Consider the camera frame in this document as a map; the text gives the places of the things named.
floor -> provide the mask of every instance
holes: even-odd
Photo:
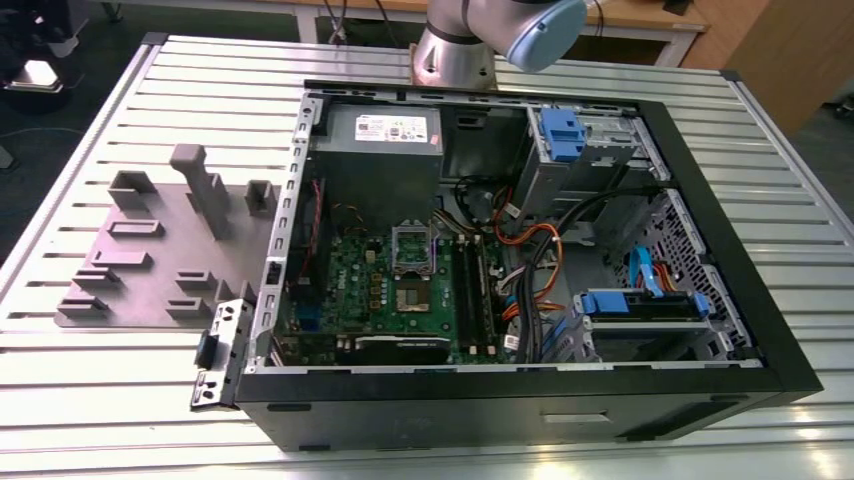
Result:
[[[69,103],[53,113],[35,115],[15,111],[0,101],[0,145],[16,158],[11,168],[0,170],[0,262],[15,246],[147,32],[299,40],[296,24],[288,16],[240,12],[223,15],[180,8],[124,6],[124,21],[111,24],[100,5],[91,7],[89,24],[80,34],[75,55],[88,74]],[[395,36],[403,44],[415,42],[420,28],[395,25]],[[320,25],[320,37],[330,33],[328,24]],[[383,24],[371,21],[348,24],[348,40],[351,44],[391,46]],[[842,209],[854,217],[854,121],[839,121],[831,110],[821,110],[794,137],[794,143]]]

metal bracket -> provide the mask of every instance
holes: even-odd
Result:
[[[211,329],[196,348],[200,371],[189,401],[189,410],[236,410],[235,392],[245,353],[255,309],[243,299],[220,303]]]

blue plastic latch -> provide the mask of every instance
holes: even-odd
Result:
[[[596,311],[602,313],[628,313],[628,303],[623,292],[592,292]]]
[[[711,308],[709,307],[709,299],[706,298],[706,295],[699,292],[694,293],[694,304],[697,305],[699,318],[706,318],[711,310]]]
[[[582,308],[586,314],[596,313],[596,301],[591,294],[582,295]]]
[[[572,110],[543,108],[540,110],[540,127],[548,144],[552,162],[575,162],[587,145],[587,129],[578,121]]]

table leg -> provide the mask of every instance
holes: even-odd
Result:
[[[320,43],[318,41],[318,24],[315,22],[318,19],[318,9],[294,5],[294,10],[300,43]]]
[[[695,32],[674,32],[670,42],[664,45],[662,53],[658,56],[655,66],[678,67],[685,55],[689,53],[695,38]]]

black device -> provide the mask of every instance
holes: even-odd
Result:
[[[306,299],[296,185],[343,184],[347,161]],[[395,201],[371,183],[395,162],[431,186],[403,221],[344,205]],[[822,389],[660,103],[307,82],[287,165],[258,304],[191,402],[282,449],[672,439]]]

